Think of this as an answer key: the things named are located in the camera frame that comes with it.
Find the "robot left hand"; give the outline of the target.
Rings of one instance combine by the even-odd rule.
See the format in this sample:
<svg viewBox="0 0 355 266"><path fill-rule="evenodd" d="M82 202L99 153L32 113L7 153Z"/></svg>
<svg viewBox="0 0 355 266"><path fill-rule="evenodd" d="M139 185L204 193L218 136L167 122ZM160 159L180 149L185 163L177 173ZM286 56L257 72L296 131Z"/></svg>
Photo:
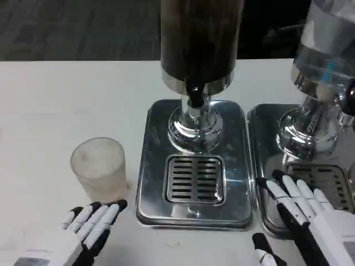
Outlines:
<svg viewBox="0 0 355 266"><path fill-rule="evenodd" d="M22 240L9 264L93 265L112 225L127 206L127 201L120 199L75 207L57 228L35 232Z"/></svg>

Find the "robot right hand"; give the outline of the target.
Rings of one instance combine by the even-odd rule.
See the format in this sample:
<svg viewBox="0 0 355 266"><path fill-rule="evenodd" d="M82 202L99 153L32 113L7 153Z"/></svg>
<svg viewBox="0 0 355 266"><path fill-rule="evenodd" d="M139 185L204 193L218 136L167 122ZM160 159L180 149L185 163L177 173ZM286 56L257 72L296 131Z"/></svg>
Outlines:
<svg viewBox="0 0 355 266"><path fill-rule="evenodd" d="M354 214L335 209L318 188L274 170L256 178L277 211L306 265L354 265Z"/></svg>

